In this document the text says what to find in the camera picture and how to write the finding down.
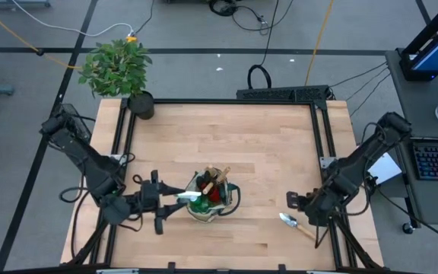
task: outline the white cable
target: white cable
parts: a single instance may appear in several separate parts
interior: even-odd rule
[[[117,26],[127,26],[127,27],[129,27],[130,31],[129,31],[129,34],[128,34],[128,35],[132,35],[133,32],[134,32],[134,31],[133,31],[133,27],[132,27],[131,25],[129,25],[129,24],[126,24],[126,23],[118,23],[118,24],[114,24],[113,26],[108,27],[107,29],[105,29],[105,30],[103,30],[103,31],[101,31],[101,32],[99,32],[99,33],[96,33],[96,34],[87,34],[87,33],[83,33],[83,32],[81,32],[80,30],[76,30],[76,29],[72,29],[72,28],[54,26],[54,25],[47,24],[47,23],[44,23],[44,22],[38,20],[38,18],[35,18],[31,13],[29,13],[29,12],[26,11],[24,8],[22,8],[22,7],[16,2],[16,0],[12,0],[12,1],[13,1],[13,3],[14,3],[17,7],[19,7],[19,9],[22,10],[22,12],[26,13],[28,16],[30,16],[32,19],[34,19],[36,22],[42,24],[42,25],[45,26],[45,27],[51,27],[51,28],[55,28],[55,29],[59,29],[59,30],[69,30],[69,31],[74,31],[74,32],[77,32],[77,33],[83,34],[83,35],[88,36],[88,37],[98,37],[99,35],[101,35],[101,34],[107,32],[108,30],[110,30],[110,29],[112,29],[112,28],[114,28],[114,27],[117,27]]]

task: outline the gray desk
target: gray desk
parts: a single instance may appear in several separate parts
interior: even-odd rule
[[[412,124],[412,135],[420,139],[438,139],[438,76],[431,82],[406,81],[401,71],[400,57],[396,51],[386,53],[388,67],[398,93],[405,118]],[[417,181],[408,146],[401,146],[401,160],[407,170],[408,197],[414,213],[430,224],[438,224],[438,182]]]

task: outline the black plant pot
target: black plant pot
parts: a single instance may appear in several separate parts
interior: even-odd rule
[[[155,114],[153,96],[147,91],[132,95],[128,98],[128,108],[140,119],[151,119]]]

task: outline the potted plant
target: potted plant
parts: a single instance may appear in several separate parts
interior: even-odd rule
[[[86,57],[79,84],[88,83],[92,95],[128,95],[128,108],[141,119],[154,115],[153,96],[145,91],[146,71],[152,64],[148,51],[135,42],[114,40],[112,44],[97,44]]]

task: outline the green leaves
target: green leaves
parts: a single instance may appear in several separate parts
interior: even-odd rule
[[[148,52],[140,43],[114,40],[111,44],[97,43],[86,56],[79,84],[88,83],[101,96],[140,94],[146,87],[147,64],[152,64]]]

